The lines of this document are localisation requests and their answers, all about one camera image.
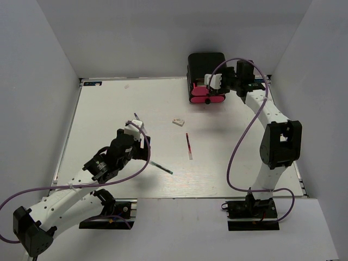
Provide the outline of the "pink top drawer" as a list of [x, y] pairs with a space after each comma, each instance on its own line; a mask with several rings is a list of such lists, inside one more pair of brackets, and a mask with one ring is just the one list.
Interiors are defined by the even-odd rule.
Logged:
[[196, 85], [193, 84], [191, 94], [193, 96], [207, 96], [209, 93], [207, 87], [205, 85]]

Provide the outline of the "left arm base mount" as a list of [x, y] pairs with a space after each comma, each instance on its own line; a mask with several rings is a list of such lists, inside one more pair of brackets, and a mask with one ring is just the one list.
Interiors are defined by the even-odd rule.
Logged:
[[105, 189], [93, 191], [87, 199], [96, 200], [96, 212], [79, 223], [79, 229], [130, 230], [136, 217], [136, 200], [117, 200]]

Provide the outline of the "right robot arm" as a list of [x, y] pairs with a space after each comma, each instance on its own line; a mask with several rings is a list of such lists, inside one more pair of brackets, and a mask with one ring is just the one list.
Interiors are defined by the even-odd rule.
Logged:
[[238, 58], [237, 68], [223, 61], [213, 71], [205, 84], [210, 94], [226, 94], [233, 90], [255, 114], [264, 127], [259, 147], [262, 165], [254, 184], [246, 189], [246, 212], [253, 217], [264, 212], [277, 190], [283, 172], [300, 157], [302, 125], [290, 120], [276, 107], [267, 82], [257, 83], [254, 71], [260, 71], [252, 61]]

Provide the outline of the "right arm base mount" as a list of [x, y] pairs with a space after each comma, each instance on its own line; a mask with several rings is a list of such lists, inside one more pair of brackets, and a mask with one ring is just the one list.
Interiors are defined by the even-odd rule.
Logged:
[[246, 200], [226, 201], [221, 209], [227, 212], [228, 230], [239, 231], [279, 231], [278, 214], [274, 200], [264, 207], [247, 207]]

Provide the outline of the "purple gel pen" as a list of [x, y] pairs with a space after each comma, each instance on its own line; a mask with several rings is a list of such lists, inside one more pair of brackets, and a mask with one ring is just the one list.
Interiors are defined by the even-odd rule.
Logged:
[[[134, 117], [135, 117], [136, 120], [141, 121], [140, 118], [138, 117], [137, 113], [134, 113]], [[141, 129], [142, 129], [142, 131], [143, 131], [145, 134], [147, 134], [147, 131], [146, 131], [144, 122], [142, 122], [142, 127], [141, 127]]]

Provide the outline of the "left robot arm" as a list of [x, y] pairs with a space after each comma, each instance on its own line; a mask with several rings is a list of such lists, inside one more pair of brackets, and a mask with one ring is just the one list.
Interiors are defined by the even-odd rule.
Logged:
[[33, 259], [63, 231], [93, 216], [115, 215], [115, 199], [103, 189], [132, 160], [150, 160], [150, 140], [143, 122], [128, 121], [109, 146], [100, 149], [66, 184], [39, 203], [13, 212], [13, 232]]

